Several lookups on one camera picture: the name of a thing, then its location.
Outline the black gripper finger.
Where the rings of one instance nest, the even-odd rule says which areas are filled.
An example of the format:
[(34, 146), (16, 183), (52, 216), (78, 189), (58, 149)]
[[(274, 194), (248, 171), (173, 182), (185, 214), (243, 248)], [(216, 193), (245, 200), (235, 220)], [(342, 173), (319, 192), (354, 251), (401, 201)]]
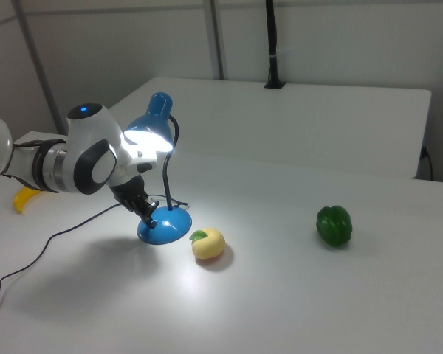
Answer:
[(153, 219), (152, 214), (156, 210), (156, 207), (142, 208), (137, 207), (134, 213), (140, 217), (141, 221), (149, 229), (154, 229), (157, 225), (157, 221)]
[(152, 215), (154, 210), (159, 206), (159, 202), (150, 197), (142, 197), (140, 202), (141, 215)]

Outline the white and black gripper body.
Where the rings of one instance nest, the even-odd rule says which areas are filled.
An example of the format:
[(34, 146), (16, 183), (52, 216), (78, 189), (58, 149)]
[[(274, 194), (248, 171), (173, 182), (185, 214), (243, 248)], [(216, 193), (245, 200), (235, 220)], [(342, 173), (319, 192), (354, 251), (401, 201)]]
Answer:
[(156, 167), (157, 154), (136, 145), (110, 144), (109, 148), (115, 160), (109, 173), (109, 187), (115, 199), (134, 212), (142, 197), (149, 197), (142, 175)]

